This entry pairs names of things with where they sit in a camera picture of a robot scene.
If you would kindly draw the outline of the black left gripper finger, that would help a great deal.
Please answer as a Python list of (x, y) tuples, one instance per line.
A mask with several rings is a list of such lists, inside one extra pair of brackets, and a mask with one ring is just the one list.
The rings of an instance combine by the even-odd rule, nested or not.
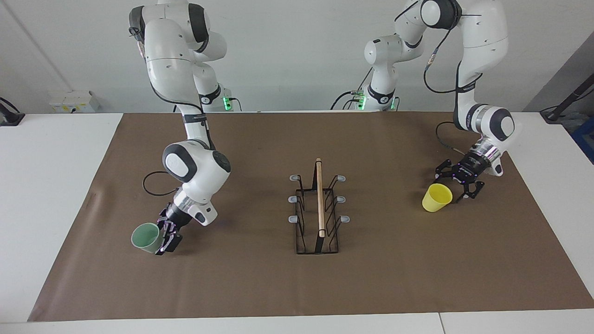
[(452, 164), (451, 160), (445, 160), (443, 163), (438, 165), (435, 169), (435, 182), (438, 182), (440, 179), (450, 178), (452, 180), (456, 180), (457, 182), (463, 182), (462, 179), (456, 177), (457, 173), (462, 171), (462, 165)]
[[(465, 181), (460, 181), (459, 182), (462, 186), (463, 186), (463, 193), (458, 197), (458, 203), (462, 200), (462, 199), (474, 199), (482, 190), (482, 188), (484, 187), (484, 182), (482, 182), (481, 180), (473, 180), (471, 182), (466, 182)], [(473, 192), (471, 191), (470, 187), (471, 185), (474, 185), (474, 190)]]

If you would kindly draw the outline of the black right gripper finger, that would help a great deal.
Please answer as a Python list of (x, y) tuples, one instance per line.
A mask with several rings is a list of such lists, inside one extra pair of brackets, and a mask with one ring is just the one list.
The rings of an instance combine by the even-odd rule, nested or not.
[(182, 240), (182, 235), (176, 225), (164, 225), (164, 240), (162, 243), (162, 252), (174, 252)]
[(155, 255), (161, 256), (165, 253), (166, 248), (169, 245), (170, 222), (167, 218), (158, 218), (156, 225), (159, 228), (159, 233), (157, 239), (155, 239), (155, 245), (157, 247)]

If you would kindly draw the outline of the pale green plastic cup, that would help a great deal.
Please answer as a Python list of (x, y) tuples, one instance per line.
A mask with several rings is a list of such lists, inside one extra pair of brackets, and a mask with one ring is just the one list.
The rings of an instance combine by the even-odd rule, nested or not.
[(156, 255), (164, 240), (163, 231), (153, 223), (136, 227), (131, 235), (131, 243), (137, 249)]

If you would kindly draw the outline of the yellow plastic cup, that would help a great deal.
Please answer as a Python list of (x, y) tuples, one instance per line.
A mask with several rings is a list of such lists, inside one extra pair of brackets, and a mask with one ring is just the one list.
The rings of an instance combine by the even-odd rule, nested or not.
[(427, 212), (437, 212), (452, 202), (453, 194), (447, 186), (434, 183), (428, 187), (423, 199), (422, 207)]

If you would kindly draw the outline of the black stand pole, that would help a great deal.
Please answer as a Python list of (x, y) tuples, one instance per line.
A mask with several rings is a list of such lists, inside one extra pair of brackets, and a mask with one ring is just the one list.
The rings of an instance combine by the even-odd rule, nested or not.
[(544, 108), (538, 113), (543, 117), (546, 123), (556, 123), (562, 116), (562, 112), (566, 110), (573, 103), (587, 97), (594, 92), (594, 73), (573, 91), (562, 103), (551, 107)]

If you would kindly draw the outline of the brown table mat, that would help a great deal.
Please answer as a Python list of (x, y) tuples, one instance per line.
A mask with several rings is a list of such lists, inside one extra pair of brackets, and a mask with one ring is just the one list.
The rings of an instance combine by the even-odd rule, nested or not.
[[(30, 321), (475, 312), (594, 308), (513, 161), (477, 199), (428, 213), (421, 201), (449, 156), (444, 113), (210, 114), (232, 173), (218, 217), (181, 230), (175, 252), (131, 233), (168, 202), (143, 192), (161, 153), (185, 139), (174, 114), (126, 114), (43, 285)], [(340, 251), (297, 255), (288, 222), (299, 174), (335, 194)]]

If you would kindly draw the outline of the white wall socket box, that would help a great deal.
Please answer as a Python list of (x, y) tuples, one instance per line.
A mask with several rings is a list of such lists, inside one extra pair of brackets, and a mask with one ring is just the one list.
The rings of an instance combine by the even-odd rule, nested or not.
[(96, 113), (100, 104), (91, 91), (50, 91), (49, 105), (54, 113)]

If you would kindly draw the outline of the black clamp mount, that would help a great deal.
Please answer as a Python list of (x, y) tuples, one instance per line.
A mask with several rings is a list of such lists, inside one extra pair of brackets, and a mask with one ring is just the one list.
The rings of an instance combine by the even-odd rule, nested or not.
[(0, 121), (0, 127), (17, 126), (25, 117), (24, 113), (21, 113), (16, 106), (3, 97), (0, 97), (0, 114), (2, 114), (3, 118)]

